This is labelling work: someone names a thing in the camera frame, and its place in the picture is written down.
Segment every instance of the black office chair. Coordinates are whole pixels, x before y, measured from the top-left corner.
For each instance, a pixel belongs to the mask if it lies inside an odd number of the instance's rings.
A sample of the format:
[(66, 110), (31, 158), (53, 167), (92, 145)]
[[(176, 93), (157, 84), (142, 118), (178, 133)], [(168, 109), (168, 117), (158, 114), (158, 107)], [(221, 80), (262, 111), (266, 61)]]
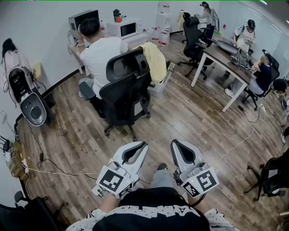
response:
[[(278, 71), (279, 63), (269, 53), (264, 53), (264, 54), (267, 56), (268, 61), (269, 61), (270, 65), (271, 65), (271, 83), (273, 83), (273, 81), (280, 76), (280, 73)], [(261, 95), (257, 95), (255, 93), (253, 93), (252, 91), (250, 91), (248, 88), (245, 88), (244, 91), (247, 92), (248, 95), (247, 95), (246, 98), (243, 99), (242, 103), (244, 103), (249, 97), (251, 97), (253, 102), (254, 102), (254, 104), (255, 104), (254, 110), (257, 111), (258, 107), (257, 107), (256, 101), (258, 101), (258, 98), (265, 97), (266, 95), (268, 95), (268, 93), (271, 91), (271, 88), (270, 87), (268, 87), (268, 88), (269, 89), (264, 91)]]
[(188, 21), (188, 20), (190, 20), (191, 15), (188, 12), (184, 12), (182, 17), (185, 21)]
[[(185, 77), (188, 78), (190, 73), (198, 67), (199, 62), (203, 56), (204, 53), (204, 49), (209, 47), (211, 45), (211, 43), (209, 43), (207, 46), (199, 43), (199, 39), (202, 38), (206, 38), (207, 40), (214, 42), (213, 40), (211, 40), (210, 38), (207, 38), (205, 36), (205, 33), (198, 30), (198, 24), (199, 24), (199, 20), (196, 17), (190, 17), (190, 20), (187, 20), (184, 22), (184, 31), (185, 31), (185, 35), (186, 35), (186, 46), (184, 48), (184, 54), (185, 56), (191, 58), (189, 60), (189, 62), (178, 62), (177, 65), (180, 66), (181, 64), (186, 64), (189, 66), (192, 66), (192, 69), (185, 74)], [(206, 70), (206, 66), (211, 65), (213, 63), (213, 60), (210, 59), (206, 59), (205, 63), (204, 63), (204, 70)], [(204, 80), (207, 79), (206, 74), (204, 73), (204, 71), (202, 70), (201, 73), (204, 75)]]
[(263, 197), (265, 195), (268, 197), (284, 196), (286, 191), (280, 189), (289, 188), (288, 165), (289, 149), (279, 158), (271, 158), (266, 165), (260, 165), (260, 168), (262, 169), (260, 175), (251, 166), (248, 166), (247, 169), (253, 171), (258, 182), (249, 190), (245, 191), (244, 194), (247, 195), (254, 188), (258, 187), (258, 195), (257, 198), (254, 198), (254, 201), (258, 201), (260, 196)]
[[(57, 216), (63, 206), (52, 214), (43, 198), (36, 197), (33, 200), (25, 199), (19, 191), (14, 196), (15, 208), (0, 204), (0, 230), (4, 231), (61, 231), (67, 225), (59, 222)], [(27, 201), (24, 207), (19, 207), (17, 202)]]
[(104, 129), (106, 136), (109, 136), (112, 126), (128, 125), (133, 141), (136, 141), (132, 125), (141, 116), (150, 118), (148, 86), (152, 80), (143, 49), (138, 48), (110, 59), (106, 73), (111, 83), (100, 89), (102, 100), (98, 99), (84, 82), (80, 84), (80, 90), (90, 100), (99, 116), (109, 122)]

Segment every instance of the white desk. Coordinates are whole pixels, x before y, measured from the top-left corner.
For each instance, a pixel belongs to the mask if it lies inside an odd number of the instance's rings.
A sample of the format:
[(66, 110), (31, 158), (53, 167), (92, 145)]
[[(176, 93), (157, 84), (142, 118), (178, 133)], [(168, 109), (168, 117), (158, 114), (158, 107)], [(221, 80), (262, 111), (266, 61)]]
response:
[(206, 58), (209, 58), (209, 59), (213, 60), (215, 63), (222, 66), (226, 71), (230, 72), (235, 78), (237, 78), (242, 83), (242, 86), (237, 91), (237, 93), (227, 103), (227, 105), (222, 109), (222, 112), (225, 112), (232, 105), (232, 103), (238, 98), (238, 96), (242, 93), (242, 91), (245, 89), (245, 87), (248, 84), (250, 84), (251, 77), (247, 76), (247, 74), (243, 70), (240, 70), (239, 67), (235, 66), (231, 62), (230, 54), (226, 53), (225, 51), (220, 49), (218, 45), (214, 44), (214, 45), (211, 45), (210, 47), (204, 49), (204, 54), (202, 56), (202, 59), (200, 60), (199, 67), (198, 67), (197, 72), (194, 76), (194, 79), (191, 83), (192, 87), (194, 87), (197, 79), (199, 78), (200, 72), (203, 68), (203, 65), (204, 65)]
[[(76, 59), (76, 63), (77, 63), (77, 66), (78, 66), (78, 70), (81, 74), (83, 74), (83, 71), (81, 69), (81, 67), (84, 65), (83, 62), (81, 61), (80, 59), (80, 53), (79, 53), (79, 48), (78, 47), (75, 47), (75, 46), (71, 46), (71, 45), (67, 45), (68, 46), (68, 52), (73, 55)], [(86, 65), (84, 65), (84, 68), (85, 68), (85, 72), (86, 72), (86, 75), (90, 75), (90, 71), (89, 69), (87, 68)]]

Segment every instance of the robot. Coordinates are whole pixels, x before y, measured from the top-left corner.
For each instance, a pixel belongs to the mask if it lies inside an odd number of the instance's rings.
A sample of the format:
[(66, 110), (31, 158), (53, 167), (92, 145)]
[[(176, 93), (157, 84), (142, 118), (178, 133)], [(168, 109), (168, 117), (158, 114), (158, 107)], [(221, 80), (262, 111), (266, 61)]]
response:
[[(132, 142), (120, 147), (108, 166), (103, 166), (93, 193), (103, 196), (103, 191), (122, 199), (139, 180), (140, 170), (149, 146), (146, 142)], [(174, 139), (171, 151), (176, 171), (174, 179), (193, 197), (201, 197), (219, 184), (213, 167), (209, 167), (199, 149), (183, 140)]]

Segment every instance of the wooden desk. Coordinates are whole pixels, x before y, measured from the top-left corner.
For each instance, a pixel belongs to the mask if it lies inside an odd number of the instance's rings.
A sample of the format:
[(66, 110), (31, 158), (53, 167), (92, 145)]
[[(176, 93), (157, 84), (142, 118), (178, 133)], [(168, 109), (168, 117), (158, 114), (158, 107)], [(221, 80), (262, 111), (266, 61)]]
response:
[(222, 66), (226, 71), (230, 72), (235, 78), (237, 78), (242, 83), (241, 88), (227, 103), (227, 105), (222, 109), (222, 112), (225, 112), (231, 106), (231, 104), (238, 98), (238, 96), (241, 94), (244, 88), (250, 83), (251, 78), (247, 76), (247, 74), (243, 70), (241, 70), (239, 67), (237, 67), (231, 62), (231, 55), (229, 53), (220, 49), (217, 44), (214, 44), (204, 50), (204, 54), (202, 56), (202, 59), (200, 60), (199, 67), (191, 83), (192, 87), (194, 87), (197, 79), (199, 78), (200, 72), (203, 68), (206, 58), (209, 58), (213, 60), (215, 63)]

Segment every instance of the hand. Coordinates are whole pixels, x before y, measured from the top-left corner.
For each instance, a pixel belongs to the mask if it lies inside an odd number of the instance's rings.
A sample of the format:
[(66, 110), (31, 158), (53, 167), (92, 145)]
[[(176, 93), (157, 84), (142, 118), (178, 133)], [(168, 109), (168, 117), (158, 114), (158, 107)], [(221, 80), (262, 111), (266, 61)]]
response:
[(77, 29), (77, 36), (78, 36), (78, 39), (83, 41), (84, 40), (84, 35), (80, 32), (80, 29), (79, 29), (80, 25), (78, 26), (78, 29)]

